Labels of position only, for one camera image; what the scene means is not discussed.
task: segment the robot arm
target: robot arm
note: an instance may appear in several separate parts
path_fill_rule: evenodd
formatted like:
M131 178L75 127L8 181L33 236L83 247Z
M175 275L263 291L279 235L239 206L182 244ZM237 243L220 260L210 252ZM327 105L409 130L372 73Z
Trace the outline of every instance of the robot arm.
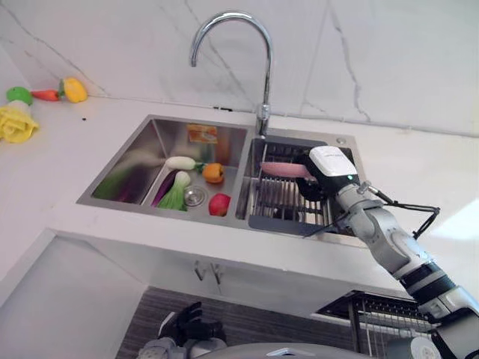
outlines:
M433 262L404 231L383 202L364 195L377 190L359 185L356 168L337 147L315 147L308 170L346 212L346 223L374 259L419 303L419 310L440 326L433 342L444 358L479 358L479 303Z

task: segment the yellow flower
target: yellow flower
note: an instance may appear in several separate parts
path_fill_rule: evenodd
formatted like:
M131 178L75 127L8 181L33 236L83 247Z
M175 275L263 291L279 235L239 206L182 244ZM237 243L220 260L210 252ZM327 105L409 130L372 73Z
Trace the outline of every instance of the yellow flower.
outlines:
M27 112L18 109L21 106L18 106L16 101L0 107L0 138L20 144L30 138L33 130L38 128L38 124Z

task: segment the sink drain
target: sink drain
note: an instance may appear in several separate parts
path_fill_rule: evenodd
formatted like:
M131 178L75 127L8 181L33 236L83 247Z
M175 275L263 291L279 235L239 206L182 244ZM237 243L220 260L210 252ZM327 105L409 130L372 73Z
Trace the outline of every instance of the sink drain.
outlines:
M202 204L207 197L206 191L202 187L191 185L185 188L185 204L188 207L197 207Z

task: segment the faucet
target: faucet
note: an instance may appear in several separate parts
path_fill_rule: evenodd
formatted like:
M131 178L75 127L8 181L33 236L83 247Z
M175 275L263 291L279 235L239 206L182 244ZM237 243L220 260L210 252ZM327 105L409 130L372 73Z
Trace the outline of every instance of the faucet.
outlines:
M208 19L198 29L198 31L196 31L190 54L190 65L191 67L196 67L198 48L201 45L201 41L203 40L204 35L206 35L209 30L211 30L221 22L227 22L230 20L243 21L252 25L263 36L264 44L266 45L266 75L264 78L263 103L258 105L256 110L256 131L259 135L265 136L269 120L269 81L271 78L272 44L271 37L269 37L268 31L264 28L263 25L261 25L250 14L243 13L241 11L231 10L217 13L215 16Z

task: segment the metal rack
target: metal rack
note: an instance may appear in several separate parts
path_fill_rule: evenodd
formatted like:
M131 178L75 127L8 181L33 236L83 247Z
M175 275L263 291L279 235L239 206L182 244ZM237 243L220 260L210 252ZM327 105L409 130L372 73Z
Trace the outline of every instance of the metal rack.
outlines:
M266 144L262 162L287 162L305 148L284 144ZM295 179L275 177L257 169L259 176L254 184L252 216L281 219L325 227L332 223L332 211L328 200L309 201L300 193Z
M355 290L316 313L348 319L354 350L375 358L386 358L388 342L411 337L430 339L429 332L434 329L413 300Z

